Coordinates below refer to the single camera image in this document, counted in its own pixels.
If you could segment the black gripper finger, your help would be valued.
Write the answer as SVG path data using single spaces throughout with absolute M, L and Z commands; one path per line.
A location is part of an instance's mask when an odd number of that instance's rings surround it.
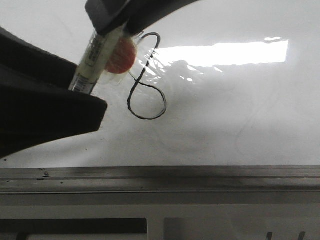
M 100 128 L 107 103 L 69 91 L 76 68 L 1 29 L 1 157 Z
M 107 35 L 120 26 L 136 35 L 195 0 L 88 0 L 85 10 L 95 31 Z

